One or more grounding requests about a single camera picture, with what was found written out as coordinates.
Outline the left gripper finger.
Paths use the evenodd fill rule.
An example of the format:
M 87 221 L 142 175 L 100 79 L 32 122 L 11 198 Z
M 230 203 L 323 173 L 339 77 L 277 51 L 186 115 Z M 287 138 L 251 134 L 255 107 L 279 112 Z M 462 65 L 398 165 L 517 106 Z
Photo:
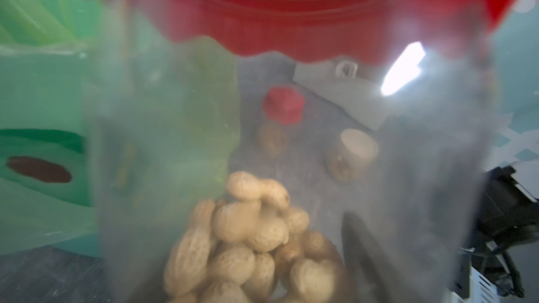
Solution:
M 345 266 L 352 275 L 355 302 L 424 302 L 398 273 L 373 234 L 356 213 L 342 216 Z

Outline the peanut jar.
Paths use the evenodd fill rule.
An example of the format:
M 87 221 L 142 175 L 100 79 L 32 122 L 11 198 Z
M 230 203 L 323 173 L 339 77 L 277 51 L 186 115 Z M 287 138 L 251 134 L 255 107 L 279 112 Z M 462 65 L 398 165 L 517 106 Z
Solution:
M 273 86 L 261 102 L 255 137 L 262 153 L 282 157 L 298 137 L 303 121 L 305 97 L 290 85 Z
M 456 275 L 487 179 L 496 80 L 491 36 L 514 0 L 230 0 L 220 45 L 236 63 L 239 139 L 223 193 L 181 207 L 174 178 L 194 51 L 129 0 L 105 0 L 88 84 L 88 158 L 116 302 L 355 302 L 342 216 L 356 213 L 424 302 Z M 349 58 L 381 87 L 376 131 L 293 82 L 297 63 Z M 255 137 L 273 86 L 305 97 L 277 159 Z M 328 148 L 347 128 L 379 155 L 336 182 Z

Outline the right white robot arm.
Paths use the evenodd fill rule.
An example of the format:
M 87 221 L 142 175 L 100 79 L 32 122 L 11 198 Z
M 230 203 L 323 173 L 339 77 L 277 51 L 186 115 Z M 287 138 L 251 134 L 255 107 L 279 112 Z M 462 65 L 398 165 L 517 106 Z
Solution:
M 487 172 L 470 234 L 460 248 L 445 302 L 501 302 L 524 298 L 521 274 L 509 250 L 538 241 L 538 199 L 515 179 L 514 165 Z

